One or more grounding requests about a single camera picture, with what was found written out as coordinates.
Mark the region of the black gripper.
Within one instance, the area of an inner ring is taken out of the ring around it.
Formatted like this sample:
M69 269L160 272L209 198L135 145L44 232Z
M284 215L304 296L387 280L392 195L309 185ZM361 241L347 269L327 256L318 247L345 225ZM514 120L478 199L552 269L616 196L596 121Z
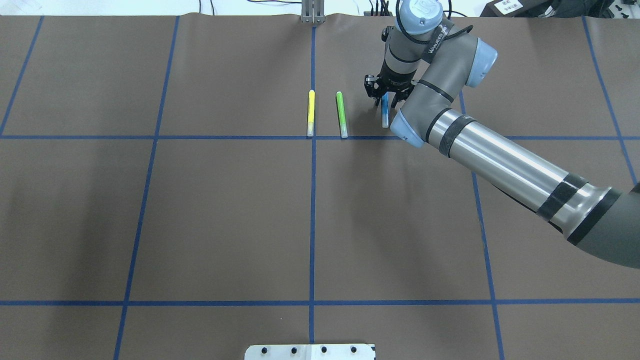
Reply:
M405 101L407 98L406 94L400 93L410 93L414 87L412 81L415 73L416 71L412 71L410 73L397 73L392 70L381 70L377 76L377 80L375 81L375 107L379 107L387 92L396 93L395 106L400 102Z

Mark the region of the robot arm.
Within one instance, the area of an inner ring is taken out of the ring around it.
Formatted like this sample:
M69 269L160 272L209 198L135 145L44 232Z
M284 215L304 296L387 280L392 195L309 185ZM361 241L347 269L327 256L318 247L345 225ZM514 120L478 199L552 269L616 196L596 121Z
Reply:
M399 0L393 26L381 34L384 60L365 90L379 103L402 102L393 134L427 144L477 173L552 225L576 248L628 268L640 266L639 187L598 187L452 108L464 87L477 87L498 51L443 13L437 0Z

